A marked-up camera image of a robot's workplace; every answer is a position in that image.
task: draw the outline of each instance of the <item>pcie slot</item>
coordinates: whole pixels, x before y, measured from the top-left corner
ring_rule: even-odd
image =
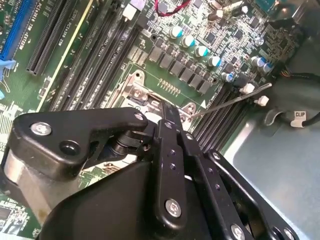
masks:
[[[77,1],[73,0],[56,2],[40,41],[27,65],[27,71],[34,75],[43,72],[76,3]]]
[[[127,57],[138,35],[139,35],[138,29],[134,28],[130,32],[129,37],[125,40],[124,44],[121,46],[120,52],[115,57],[115,60],[112,59],[109,65],[105,68],[103,76],[101,77],[102,85],[99,88],[93,100],[90,102],[90,105],[88,104],[87,106],[85,106],[86,107],[85,109],[100,108],[100,105],[105,98],[107,90],[109,89],[111,83],[115,79],[116,74],[119,68],[121,67],[121,64],[123,63],[124,59]]]
[[[76,53],[76,58],[73,61],[70,70],[66,76],[62,77],[62,86],[59,88],[59,92],[55,95],[49,111],[61,111],[64,104],[70,97],[70,92],[75,87],[76,81],[81,73],[83,65],[86,63],[87,59],[92,56],[91,52],[96,42],[98,41],[101,32],[103,31],[106,24],[114,18],[114,12],[112,10],[108,11],[109,6],[101,7],[100,11],[97,13],[97,17],[92,24],[91,29],[86,35],[80,49]]]
[[[37,0],[23,0],[15,20],[11,27],[10,33],[5,40],[2,52],[0,54],[0,60],[12,59],[20,42],[21,36],[28,24],[31,16],[33,6],[37,3]]]
[[[118,32],[119,21],[121,21],[121,24],[124,24],[124,21],[116,16],[106,22],[101,35],[98,36],[99,40],[96,43],[91,56],[86,61],[83,70],[76,80],[77,83],[70,95],[70,98],[63,106],[63,110],[75,110],[82,103],[85,93],[92,86],[92,81],[100,67],[100,64],[104,60],[106,54],[109,53],[108,50],[111,42],[115,38],[115,32]]]
[[[95,74],[91,74],[91,77],[88,78],[90,84],[88,86],[88,91],[86,91],[83,96],[83,102],[81,102],[81,104],[79,105],[80,109],[89,109],[89,107],[91,106],[91,101],[96,96],[101,86],[104,84],[102,77],[104,73],[108,71],[107,68],[112,61],[113,56],[119,54],[119,51],[121,50],[121,48],[119,49],[119,46],[121,45],[120,42],[123,41],[122,37],[128,25],[128,22],[125,22],[124,20],[121,21],[120,26],[114,35],[114,38],[110,42],[108,48],[104,50],[103,60],[99,62],[97,71],[94,71]]]

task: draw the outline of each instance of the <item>motherboard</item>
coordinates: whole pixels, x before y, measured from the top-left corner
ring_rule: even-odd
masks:
[[[0,151],[21,114],[134,107],[157,122],[166,101],[204,152],[223,152],[259,101],[191,116],[274,81],[295,54],[304,32],[270,24],[274,4],[0,0]],[[83,171],[80,187],[128,162],[118,164]],[[0,237],[40,230],[28,208],[0,195]]]

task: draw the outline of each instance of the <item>blue pcie slot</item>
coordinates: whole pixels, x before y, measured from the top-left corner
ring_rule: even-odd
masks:
[[[29,19],[29,17],[27,16],[27,12],[30,9],[32,3],[33,3],[33,0],[23,0],[22,1],[19,12],[17,13],[17,15],[15,17],[11,31],[10,31],[8,37],[6,38],[3,50],[0,54],[0,60],[8,60],[13,57],[13,56],[10,56],[9,53],[12,52],[11,51],[12,48],[14,48],[14,50],[16,50],[16,48],[18,47],[18,46],[13,46],[13,43],[17,43],[19,45],[19,41],[15,41],[15,39],[18,37],[19,32],[23,33],[23,31],[20,31],[21,24],[24,22],[24,19],[26,19],[26,18],[27,18],[27,20]]]

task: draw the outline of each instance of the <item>green circuit board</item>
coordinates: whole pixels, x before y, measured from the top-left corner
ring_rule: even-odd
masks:
[[[68,89],[66,76],[76,69],[82,69],[82,64],[90,56],[92,42],[97,37],[89,35],[93,29],[99,29],[107,15],[110,0],[77,0],[66,24],[63,26],[61,36],[49,61],[41,74],[33,75],[26,70],[31,55],[33,54],[38,39],[41,37],[50,14],[59,0],[35,0],[32,14],[26,29],[23,30],[19,45],[13,59],[16,64],[13,69],[4,68],[0,90],[4,98],[0,100],[0,152],[3,152],[11,130],[12,121],[24,113],[39,111],[55,111],[59,104],[55,100],[63,96],[63,90]],[[0,0],[0,50],[2,50],[17,12],[23,0]],[[166,11],[173,10],[181,1],[160,1],[161,7]],[[229,0],[217,1],[222,7],[231,4]],[[118,10],[122,16],[128,1],[124,1]],[[272,66],[278,62],[285,62],[293,56],[301,44],[303,35],[299,29],[274,29],[268,24],[268,15],[249,0],[247,14],[227,20],[209,22],[207,16],[213,8],[205,0],[191,0],[189,6],[169,17],[160,17],[155,12],[153,0],[147,0],[141,15],[146,16],[147,25],[140,30],[133,45],[115,72],[109,87],[102,93],[102,100],[96,107],[105,108],[130,106],[125,98],[117,98],[111,104],[116,91],[133,73],[144,73],[143,87],[151,95],[166,100],[179,108],[190,103],[195,104],[195,111],[208,109],[224,84],[221,79],[222,72],[232,72],[234,75],[245,73],[250,82],[257,86],[269,80],[267,74],[262,74],[257,68],[250,65],[250,58],[259,56],[266,59]],[[128,23],[128,29],[134,27],[138,13]],[[181,38],[173,39],[169,31],[174,26],[180,26],[184,35],[192,35],[195,45],[189,48],[182,47]],[[255,40],[263,38],[264,44],[257,46]],[[195,55],[197,46],[207,47],[207,56]],[[161,56],[156,61],[151,56],[155,48],[160,50]],[[169,59],[170,66],[163,62],[164,56]],[[219,56],[221,64],[217,67],[208,66],[210,56]],[[201,83],[208,83],[206,91],[200,91],[200,85],[193,85],[192,81],[182,80],[181,73],[174,73],[172,65],[179,62],[183,68],[190,70],[190,79],[197,76]],[[82,84],[74,88],[75,93],[85,89],[87,82],[83,78]],[[91,85],[95,93],[99,91],[101,82]],[[93,105],[77,98],[78,109],[90,109]],[[198,124],[199,119],[188,125],[191,132]],[[80,175],[80,188],[85,188],[101,178],[113,173],[121,166],[103,165],[86,170]],[[34,239],[41,227],[31,210],[6,197],[0,195],[0,238],[2,234],[11,234],[19,237]]]

